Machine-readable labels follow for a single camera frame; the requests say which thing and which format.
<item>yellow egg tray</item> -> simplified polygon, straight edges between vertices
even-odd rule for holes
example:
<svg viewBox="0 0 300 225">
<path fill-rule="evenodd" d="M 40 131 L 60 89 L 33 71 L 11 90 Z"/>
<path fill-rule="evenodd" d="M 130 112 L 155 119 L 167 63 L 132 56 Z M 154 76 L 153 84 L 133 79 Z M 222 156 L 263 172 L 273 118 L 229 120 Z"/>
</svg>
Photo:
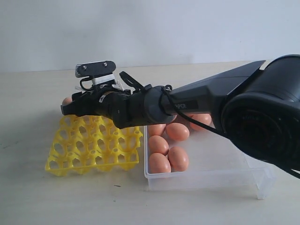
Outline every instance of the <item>yellow egg tray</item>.
<svg viewBox="0 0 300 225">
<path fill-rule="evenodd" d="M 114 166 L 128 171 L 139 163 L 142 136 L 140 127 L 118 129 L 102 116 L 63 116 L 45 170 L 56 176 L 70 171 L 85 174 L 94 168 L 108 172 Z"/>
</svg>

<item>table surface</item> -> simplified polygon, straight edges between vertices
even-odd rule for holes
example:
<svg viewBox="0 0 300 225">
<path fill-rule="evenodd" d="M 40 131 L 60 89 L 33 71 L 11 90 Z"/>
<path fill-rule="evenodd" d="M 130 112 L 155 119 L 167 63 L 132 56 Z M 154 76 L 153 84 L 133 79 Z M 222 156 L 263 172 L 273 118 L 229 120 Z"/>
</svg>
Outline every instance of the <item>table surface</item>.
<svg viewBox="0 0 300 225">
<path fill-rule="evenodd" d="M 146 85 L 179 87 L 247 62 L 118 68 Z M 55 177 L 45 161 L 62 117 L 60 104 L 74 93 L 74 71 L 1 74 L 0 223 L 47 224 L 295 224 L 300 181 L 275 168 L 270 196 L 246 188 L 147 191 L 140 163 L 128 172 Z"/>
</svg>

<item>clear plastic container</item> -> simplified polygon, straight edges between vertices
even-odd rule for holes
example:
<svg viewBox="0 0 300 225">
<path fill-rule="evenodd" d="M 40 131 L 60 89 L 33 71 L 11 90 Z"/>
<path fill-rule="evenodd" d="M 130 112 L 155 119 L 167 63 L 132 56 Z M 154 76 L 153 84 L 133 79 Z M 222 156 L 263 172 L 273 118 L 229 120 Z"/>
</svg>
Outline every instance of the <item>clear plastic container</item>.
<svg viewBox="0 0 300 225">
<path fill-rule="evenodd" d="M 172 143 L 168 140 L 170 147 L 177 145 L 186 150 L 189 156 L 189 167 L 186 171 L 151 174 L 148 167 L 147 140 L 148 132 L 145 127 L 144 172 L 149 190 L 256 185 L 257 198 L 264 199 L 276 180 L 272 165 L 245 155 L 229 140 L 206 130 L 190 130 L 190 137 L 184 142 Z"/>
</svg>

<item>black robot arm segment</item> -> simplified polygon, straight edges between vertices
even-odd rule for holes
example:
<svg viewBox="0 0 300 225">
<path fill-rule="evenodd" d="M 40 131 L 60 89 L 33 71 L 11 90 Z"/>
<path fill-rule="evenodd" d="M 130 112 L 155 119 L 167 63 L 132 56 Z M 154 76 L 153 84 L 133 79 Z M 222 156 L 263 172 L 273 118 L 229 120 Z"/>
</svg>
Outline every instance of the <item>black robot arm segment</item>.
<svg viewBox="0 0 300 225">
<path fill-rule="evenodd" d="M 300 171 L 300 55 L 280 57 L 261 69 L 264 62 L 255 61 L 176 89 L 143 86 L 121 72 L 121 79 L 133 92 L 114 78 L 113 62 L 81 64 L 76 76 L 92 80 L 93 85 L 73 94 L 73 101 L 61 110 L 64 115 L 102 115 L 120 129 L 166 124 L 179 114 L 228 138 L 249 156 L 300 178 L 294 171 Z M 209 113 L 215 128 L 185 113 Z"/>
</svg>

